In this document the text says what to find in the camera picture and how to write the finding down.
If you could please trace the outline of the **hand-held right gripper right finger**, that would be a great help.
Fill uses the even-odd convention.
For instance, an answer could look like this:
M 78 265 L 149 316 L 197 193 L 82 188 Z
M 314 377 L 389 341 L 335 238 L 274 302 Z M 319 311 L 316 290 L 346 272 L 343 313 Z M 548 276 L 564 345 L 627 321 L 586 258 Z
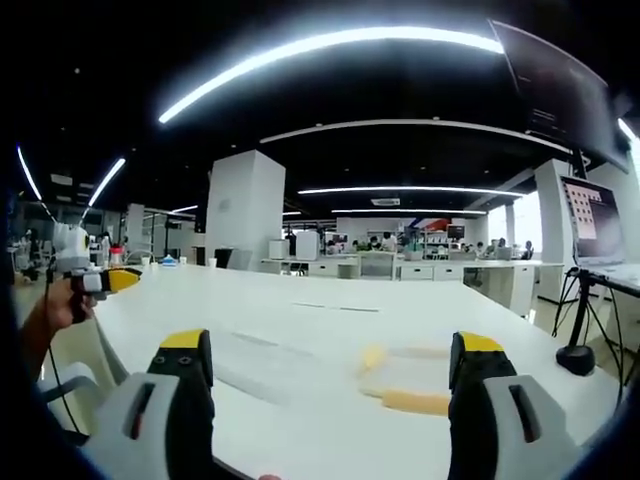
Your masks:
M 556 400 L 481 335 L 453 334 L 449 389 L 450 479 L 563 479 L 605 432 L 576 443 Z

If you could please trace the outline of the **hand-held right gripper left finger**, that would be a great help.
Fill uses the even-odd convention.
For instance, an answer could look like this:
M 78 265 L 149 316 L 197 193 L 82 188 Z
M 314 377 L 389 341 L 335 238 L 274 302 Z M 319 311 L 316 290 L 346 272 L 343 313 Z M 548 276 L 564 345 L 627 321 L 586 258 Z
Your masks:
M 174 333 L 97 411 L 83 453 L 108 479 L 213 479 L 210 334 Z

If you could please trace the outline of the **person's left hand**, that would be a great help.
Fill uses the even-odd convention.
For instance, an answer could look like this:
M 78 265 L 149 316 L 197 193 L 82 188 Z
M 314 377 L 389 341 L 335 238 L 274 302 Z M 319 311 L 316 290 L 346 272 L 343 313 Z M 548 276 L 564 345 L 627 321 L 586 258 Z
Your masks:
M 74 323 L 70 279 L 59 279 L 45 288 L 45 294 L 35 303 L 22 329 L 55 335 Z

